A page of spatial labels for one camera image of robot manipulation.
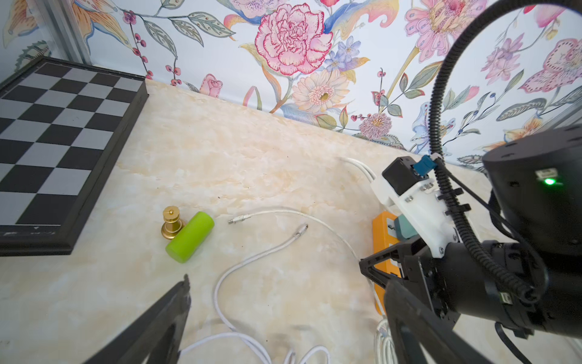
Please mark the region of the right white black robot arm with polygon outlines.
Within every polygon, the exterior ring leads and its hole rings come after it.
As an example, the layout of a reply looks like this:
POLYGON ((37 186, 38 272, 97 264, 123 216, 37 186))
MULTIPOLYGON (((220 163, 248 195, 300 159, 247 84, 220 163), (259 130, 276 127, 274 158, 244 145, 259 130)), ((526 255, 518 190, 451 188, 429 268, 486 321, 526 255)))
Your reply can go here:
POLYGON ((492 185, 485 203, 508 241, 480 241, 459 202, 467 187, 446 167, 440 120, 445 90, 469 44, 526 1, 498 1, 453 44, 430 98, 430 152, 395 159, 372 183, 396 205, 416 235, 359 263, 376 285, 396 285, 442 319, 489 319, 525 337, 535 331, 581 336, 581 127, 572 125, 512 141, 485 154, 492 185))

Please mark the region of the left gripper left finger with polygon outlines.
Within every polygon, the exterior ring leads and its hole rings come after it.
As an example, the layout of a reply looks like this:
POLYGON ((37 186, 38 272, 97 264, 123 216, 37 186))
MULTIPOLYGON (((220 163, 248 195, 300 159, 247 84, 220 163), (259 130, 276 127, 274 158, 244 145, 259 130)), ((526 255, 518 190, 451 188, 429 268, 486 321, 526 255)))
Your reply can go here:
POLYGON ((88 363, 176 363, 191 308, 189 277, 176 283, 88 363))

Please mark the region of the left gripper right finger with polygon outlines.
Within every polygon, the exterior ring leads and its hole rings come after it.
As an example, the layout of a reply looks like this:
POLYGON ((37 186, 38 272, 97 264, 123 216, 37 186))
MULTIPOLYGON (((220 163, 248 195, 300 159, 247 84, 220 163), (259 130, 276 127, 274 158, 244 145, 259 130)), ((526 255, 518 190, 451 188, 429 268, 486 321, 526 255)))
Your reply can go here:
POLYGON ((400 283, 386 283, 384 304, 398 363, 426 363, 424 352, 436 363, 489 362, 400 283))

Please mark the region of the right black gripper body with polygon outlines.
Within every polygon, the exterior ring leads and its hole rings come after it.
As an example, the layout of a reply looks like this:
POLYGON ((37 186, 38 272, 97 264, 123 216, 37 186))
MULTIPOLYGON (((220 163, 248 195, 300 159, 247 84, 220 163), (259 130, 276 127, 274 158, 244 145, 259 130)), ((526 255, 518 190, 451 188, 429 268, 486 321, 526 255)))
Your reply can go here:
POLYGON ((389 283, 402 285, 441 319, 447 328, 454 327, 459 320, 459 314, 446 302, 445 285, 437 277, 430 249, 420 236, 361 259, 359 268, 363 276, 384 290, 389 283), (398 275, 380 270, 383 263, 392 261, 400 265, 398 275))

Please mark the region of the teal USB charger plug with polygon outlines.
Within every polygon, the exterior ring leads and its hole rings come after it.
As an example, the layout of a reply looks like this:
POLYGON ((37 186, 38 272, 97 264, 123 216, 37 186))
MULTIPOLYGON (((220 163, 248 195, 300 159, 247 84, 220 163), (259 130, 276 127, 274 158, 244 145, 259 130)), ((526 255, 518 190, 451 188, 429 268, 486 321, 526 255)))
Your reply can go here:
POLYGON ((410 221, 404 216, 399 215, 394 221, 396 236, 399 241, 406 241, 418 234, 410 221))

